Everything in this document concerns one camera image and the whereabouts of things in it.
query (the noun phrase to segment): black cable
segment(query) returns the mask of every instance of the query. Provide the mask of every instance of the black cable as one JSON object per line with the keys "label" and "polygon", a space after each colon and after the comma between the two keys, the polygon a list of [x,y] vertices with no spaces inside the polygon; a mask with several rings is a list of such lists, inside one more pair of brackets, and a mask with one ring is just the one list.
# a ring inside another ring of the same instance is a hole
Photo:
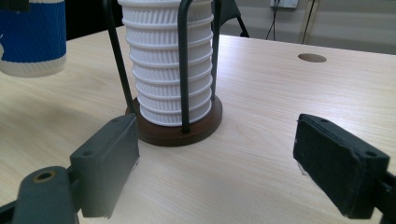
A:
{"label": "black cable", "polygon": [[280,0],[275,0],[273,22],[272,22],[272,24],[271,24],[270,29],[268,30],[267,37],[265,37],[266,40],[268,39],[268,36],[271,34],[271,30],[272,30],[273,28],[274,28],[274,32],[273,32],[273,34],[274,34],[274,40],[276,40],[276,37],[275,37],[275,20],[276,20],[276,13],[277,13],[277,7],[279,6],[279,2],[280,2]]}

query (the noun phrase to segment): round hole in table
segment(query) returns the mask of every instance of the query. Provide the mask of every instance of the round hole in table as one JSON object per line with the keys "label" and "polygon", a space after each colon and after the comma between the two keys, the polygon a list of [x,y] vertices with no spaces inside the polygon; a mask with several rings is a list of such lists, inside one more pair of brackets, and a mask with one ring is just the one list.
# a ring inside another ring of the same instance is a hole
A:
{"label": "round hole in table", "polygon": [[304,60],[306,62],[310,62],[310,63],[324,63],[327,61],[327,58],[318,55],[318,54],[313,54],[313,53],[302,53],[299,54],[298,57],[301,60]]}

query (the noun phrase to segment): wooden table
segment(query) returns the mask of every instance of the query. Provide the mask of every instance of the wooden table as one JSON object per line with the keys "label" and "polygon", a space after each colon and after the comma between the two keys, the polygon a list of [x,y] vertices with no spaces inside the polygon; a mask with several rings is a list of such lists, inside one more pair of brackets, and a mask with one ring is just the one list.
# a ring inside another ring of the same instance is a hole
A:
{"label": "wooden table", "polygon": [[[118,31],[130,74],[125,28]],[[55,76],[0,74],[0,204],[15,200],[33,171],[69,166],[69,155],[125,110],[107,33],[67,50]],[[113,217],[81,223],[379,222],[378,211],[367,221],[342,217],[301,175],[292,149],[299,114],[312,114],[389,154],[396,174],[396,56],[222,36],[217,96],[224,111],[215,133],[187,147],[139,142],[140,163]]]}

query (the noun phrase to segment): wall outlet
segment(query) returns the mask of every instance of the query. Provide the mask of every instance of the wall outlet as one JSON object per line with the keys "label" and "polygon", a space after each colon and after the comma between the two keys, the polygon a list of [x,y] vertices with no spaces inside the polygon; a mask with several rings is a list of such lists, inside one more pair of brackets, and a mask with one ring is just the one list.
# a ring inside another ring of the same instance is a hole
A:
{"label": "wall outlet", "polygon": [[276,3],[277,3],[278,7],[283,7],[283,2],[284,1],[285,0],[271,0],[270,7],[275,7]]}
{"label": "wall outlet", "polygon": [[275,7],[276,2],[278,7],[297,8],[298,0],[271,0],[270,7]]}
{"label": "wall outlet", "polygon": [[297,8],[298,0],[284,0],[283,7]]}

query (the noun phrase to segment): screw hole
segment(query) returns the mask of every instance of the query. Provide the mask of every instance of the screw hole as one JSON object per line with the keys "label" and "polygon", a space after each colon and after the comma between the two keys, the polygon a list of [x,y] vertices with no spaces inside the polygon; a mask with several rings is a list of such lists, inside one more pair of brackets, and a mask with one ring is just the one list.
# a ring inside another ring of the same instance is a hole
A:
{"label": "screw hole", "polygon": [[44,172],[40,175],[35,176],[35,178],[33,179],[33,181],[35,183],[43,183],[43,182],[47,182],[49,180],[51,180],[54,176],[55,176],[55,172],[54,171],[48,171],[48,172]]}

